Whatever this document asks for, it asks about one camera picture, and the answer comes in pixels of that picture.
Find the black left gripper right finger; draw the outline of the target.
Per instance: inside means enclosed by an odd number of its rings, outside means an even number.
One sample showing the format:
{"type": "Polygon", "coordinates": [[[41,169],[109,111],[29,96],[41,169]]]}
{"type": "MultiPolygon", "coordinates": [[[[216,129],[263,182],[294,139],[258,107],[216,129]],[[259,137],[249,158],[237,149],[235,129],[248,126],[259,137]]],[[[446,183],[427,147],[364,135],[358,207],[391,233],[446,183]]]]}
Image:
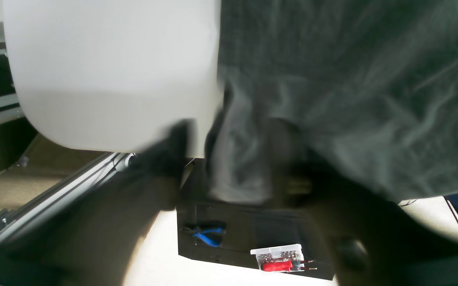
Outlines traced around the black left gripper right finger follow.
{"type": "Polygon", "coordinates": [[[457,242],[308,156],[294,126],[269,121],[272,202],[314,224],[340,286],[458,286],[457,242]]]}

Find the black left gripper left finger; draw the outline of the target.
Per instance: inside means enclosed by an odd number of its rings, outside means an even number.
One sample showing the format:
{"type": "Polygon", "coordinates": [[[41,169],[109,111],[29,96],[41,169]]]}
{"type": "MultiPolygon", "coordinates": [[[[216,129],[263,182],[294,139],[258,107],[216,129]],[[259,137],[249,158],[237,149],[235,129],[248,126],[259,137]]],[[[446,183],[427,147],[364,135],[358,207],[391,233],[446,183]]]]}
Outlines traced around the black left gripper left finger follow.
{"type": "Polygon", "coordinates": [[[0,245],[0,286],[120,286],[140,237],[177,204],[191,122],[173,125],[124,171],[0,245]]]}

